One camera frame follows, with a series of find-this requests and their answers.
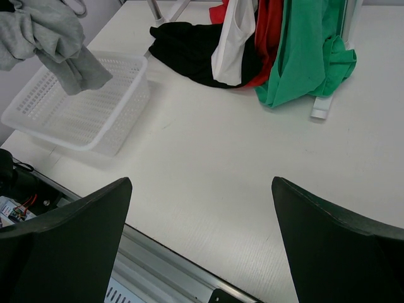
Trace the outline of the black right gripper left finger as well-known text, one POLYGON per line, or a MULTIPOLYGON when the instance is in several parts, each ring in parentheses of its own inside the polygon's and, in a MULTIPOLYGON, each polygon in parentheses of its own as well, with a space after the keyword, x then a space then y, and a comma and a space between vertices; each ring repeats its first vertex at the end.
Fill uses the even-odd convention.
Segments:
POLYGON ((1 302, 103 302, 131 200, 124 177, 1 229, 1 302))

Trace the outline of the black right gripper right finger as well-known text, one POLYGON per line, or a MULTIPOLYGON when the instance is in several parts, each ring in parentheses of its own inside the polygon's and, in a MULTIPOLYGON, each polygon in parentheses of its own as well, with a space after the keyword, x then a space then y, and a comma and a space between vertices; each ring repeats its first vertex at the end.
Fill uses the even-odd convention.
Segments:
POLYGON ((299 302, 403 302, 403 229, 282 177, 271 191, 299 302))

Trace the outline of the grey tank top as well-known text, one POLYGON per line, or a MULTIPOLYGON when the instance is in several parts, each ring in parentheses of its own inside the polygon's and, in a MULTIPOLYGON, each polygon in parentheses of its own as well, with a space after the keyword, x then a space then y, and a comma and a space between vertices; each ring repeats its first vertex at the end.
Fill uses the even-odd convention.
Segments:
POLYGON ((112 79, 84 45, 75 12, 63 1, 1 1, 1 70, 33 56, 68 95, 98 90, 112 79))

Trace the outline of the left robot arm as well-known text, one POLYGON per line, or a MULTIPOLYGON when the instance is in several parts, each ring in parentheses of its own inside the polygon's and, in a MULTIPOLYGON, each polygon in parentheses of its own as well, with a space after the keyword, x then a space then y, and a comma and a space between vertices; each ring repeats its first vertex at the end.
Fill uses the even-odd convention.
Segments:
POLYGON ((10 152, 1 149, 1 196, 26 200, 37 190, 36 178, 13 163, 10 152))

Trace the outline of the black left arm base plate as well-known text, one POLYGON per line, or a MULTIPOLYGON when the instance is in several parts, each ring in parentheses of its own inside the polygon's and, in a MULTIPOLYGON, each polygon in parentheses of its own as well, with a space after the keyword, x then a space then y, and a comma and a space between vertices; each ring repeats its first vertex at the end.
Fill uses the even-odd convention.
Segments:
POLYGON ((25 204, 34 215, 42 215, 57 207, 62 193, 39 179, 31 172, 15 168, 16 180, 13 183, 13 199, 20 205, 25 204))

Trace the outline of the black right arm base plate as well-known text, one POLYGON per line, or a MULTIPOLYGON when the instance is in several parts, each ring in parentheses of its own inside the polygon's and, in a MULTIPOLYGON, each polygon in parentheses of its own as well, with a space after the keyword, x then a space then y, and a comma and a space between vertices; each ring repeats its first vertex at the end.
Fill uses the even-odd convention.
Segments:
POLYGON ((223 289, 216 288, 211 293, 208 303, 258 303, 252 297, 241 293, 231 294, 223 289))

